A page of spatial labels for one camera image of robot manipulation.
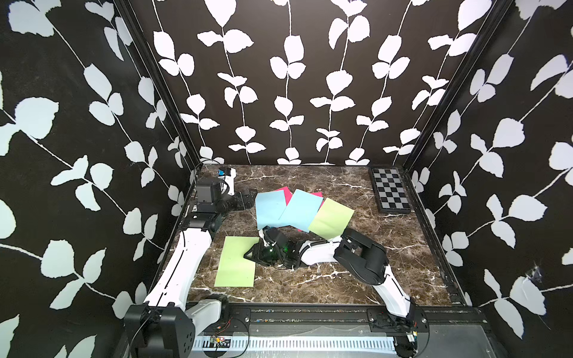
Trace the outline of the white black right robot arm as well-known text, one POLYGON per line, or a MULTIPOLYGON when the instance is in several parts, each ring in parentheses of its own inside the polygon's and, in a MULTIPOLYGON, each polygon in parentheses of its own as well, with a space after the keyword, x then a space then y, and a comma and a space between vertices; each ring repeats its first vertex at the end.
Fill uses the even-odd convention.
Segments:
POLYGON ((338 263, 359 282, 370 285, 381 297, 381 318, 397 331, 419 328, 416 303, 402 289, 392 272, 386 249, 376 241, 346 228, 330 240, 291 240, 278 228, 265 227, 262 237, 243 257, 262 266, 296 270, 320 263, 338 263))

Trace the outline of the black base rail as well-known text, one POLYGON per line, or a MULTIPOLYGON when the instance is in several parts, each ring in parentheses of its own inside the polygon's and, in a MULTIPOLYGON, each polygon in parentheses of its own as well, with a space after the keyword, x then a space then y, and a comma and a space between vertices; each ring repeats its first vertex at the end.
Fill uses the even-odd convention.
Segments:
POLYGON ((383 305, 229 303, 223 311, 247 325, 367 325, 372 332, 427 333, 437 325, 486 325, 472 307, 414 307, 413 317, 395 318, 383 305))

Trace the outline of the light blue paper sheet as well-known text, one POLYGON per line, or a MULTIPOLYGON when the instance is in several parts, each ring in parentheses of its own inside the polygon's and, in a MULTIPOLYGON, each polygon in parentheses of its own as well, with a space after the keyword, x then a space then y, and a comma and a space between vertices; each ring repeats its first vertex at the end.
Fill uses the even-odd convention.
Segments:
POLYGON ((323 202, 322 196, 297 189, 282 213, 279 223, 308 232, 323 202))
POLYGON ((287 203, 282 190, 258 193, 255 198, 257 229, 284 226, 281 216, 286 206, 287 203))

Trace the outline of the green paper sheet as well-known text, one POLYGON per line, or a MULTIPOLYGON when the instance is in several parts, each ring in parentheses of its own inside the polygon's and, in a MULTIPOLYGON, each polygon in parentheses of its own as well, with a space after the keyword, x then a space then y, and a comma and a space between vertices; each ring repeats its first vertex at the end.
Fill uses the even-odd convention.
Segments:
POLYGON ((254 286, 255 262, 243 256, 258 242, 257 237, 225 237, 215 287, 254 286))
POLYGON ((354 213, 352 208, 327 198, 310 223, 309 231, 325 240, 334 239, 347 228, 354 213))

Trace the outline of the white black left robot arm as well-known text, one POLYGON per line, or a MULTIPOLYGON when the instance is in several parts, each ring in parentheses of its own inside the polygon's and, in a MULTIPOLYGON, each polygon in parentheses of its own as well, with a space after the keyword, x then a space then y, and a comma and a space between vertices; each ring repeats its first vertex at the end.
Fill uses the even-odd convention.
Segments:
POLYGON ((207 249, 226 216, 249 210, 258 192, 237 192, 231 180, 204 178, 184 213, 178 243, 161 277, 143 303, 128 308, 124 318, 130 357, 188 357, 195 338, 229 316, 228 299, 212 295, 191 308, 187 299, 207 249))

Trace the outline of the black white chessboard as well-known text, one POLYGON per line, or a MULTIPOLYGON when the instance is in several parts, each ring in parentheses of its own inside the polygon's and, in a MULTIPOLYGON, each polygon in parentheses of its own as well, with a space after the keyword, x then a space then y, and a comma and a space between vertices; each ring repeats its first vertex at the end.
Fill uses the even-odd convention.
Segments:
POLYGON ((407 192, 397 168, 370 167, 369 176, 380 213, 409 214, 411 212, 407 192))

